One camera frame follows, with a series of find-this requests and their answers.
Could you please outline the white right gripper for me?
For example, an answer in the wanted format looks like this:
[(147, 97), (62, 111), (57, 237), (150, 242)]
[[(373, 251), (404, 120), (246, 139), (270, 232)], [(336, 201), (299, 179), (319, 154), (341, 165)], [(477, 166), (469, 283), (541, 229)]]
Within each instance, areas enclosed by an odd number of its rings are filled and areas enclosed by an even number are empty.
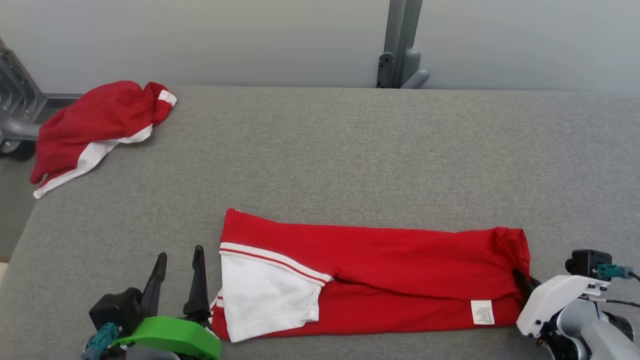
[(598, 306), (610, 283), (580, 275), (557, 275), (541, 283), (514, 269), (513, 278), (525, 307), (516, 326), (522, 335), (541, 338), (544, 331), (563, 337), (581, 338), (582, 330), (592, 322), (610, 322)]

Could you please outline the grey metal post bracket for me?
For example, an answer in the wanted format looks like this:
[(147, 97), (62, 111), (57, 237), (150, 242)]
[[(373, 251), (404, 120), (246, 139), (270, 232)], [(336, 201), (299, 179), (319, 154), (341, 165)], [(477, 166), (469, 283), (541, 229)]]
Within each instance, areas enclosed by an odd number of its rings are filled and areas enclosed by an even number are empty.
[(382, 54), (378, 58), (377, 89), (419, 89), (430, 77), (420, 68), (421, 51), (414, 48), (423, 0), (390, 0)]

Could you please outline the red white jersey shirt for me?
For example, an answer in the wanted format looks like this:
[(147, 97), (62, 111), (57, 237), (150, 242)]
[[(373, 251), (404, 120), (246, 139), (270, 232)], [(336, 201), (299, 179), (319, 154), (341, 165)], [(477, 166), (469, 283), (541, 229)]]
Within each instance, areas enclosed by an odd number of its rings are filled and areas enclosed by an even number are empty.
[(515, 325), (530, 278), (521, 228), (461, 232), (282, 223), (229, 209), (211, 328), (252, 338)]

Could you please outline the grey metal wheeled frame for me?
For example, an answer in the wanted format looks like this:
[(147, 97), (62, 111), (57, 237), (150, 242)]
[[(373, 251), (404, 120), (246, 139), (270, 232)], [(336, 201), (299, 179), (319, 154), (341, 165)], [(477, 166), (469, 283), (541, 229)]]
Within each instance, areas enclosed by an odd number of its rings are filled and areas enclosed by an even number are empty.
[(41, 126), (80, 96), (41, 91), (16, 53), (0, 38), (0, 157), (30, 160)]

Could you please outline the red white-trimmed shorts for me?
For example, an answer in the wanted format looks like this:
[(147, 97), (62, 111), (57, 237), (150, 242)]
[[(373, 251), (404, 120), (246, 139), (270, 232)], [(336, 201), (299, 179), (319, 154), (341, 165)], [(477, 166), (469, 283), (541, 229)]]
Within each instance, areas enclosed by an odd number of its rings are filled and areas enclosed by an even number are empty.
[(146, 141), (177, 103), (157, 82), (119, 80), (86, 92), (39, 128), (30, 174), (34, 198), (89, 173), (116, 146)]

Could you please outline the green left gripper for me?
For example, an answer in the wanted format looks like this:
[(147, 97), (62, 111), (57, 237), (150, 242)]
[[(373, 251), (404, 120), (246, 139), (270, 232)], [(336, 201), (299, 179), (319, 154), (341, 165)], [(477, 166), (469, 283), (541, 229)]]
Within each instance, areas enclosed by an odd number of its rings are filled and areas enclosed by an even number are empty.
[(119, 336), (112, 346), (144, 346), (195, 360), (219, 360), (222, 343), (211, 330), (210, 299), (204, 248), (195, 246), (193, 278), (183, 306), (185, 317), (158, 316), (160, 292), (166, 276), (168, 256), (161, 252), (142, 291), (141, 309), (145, 317), (128, 336)]

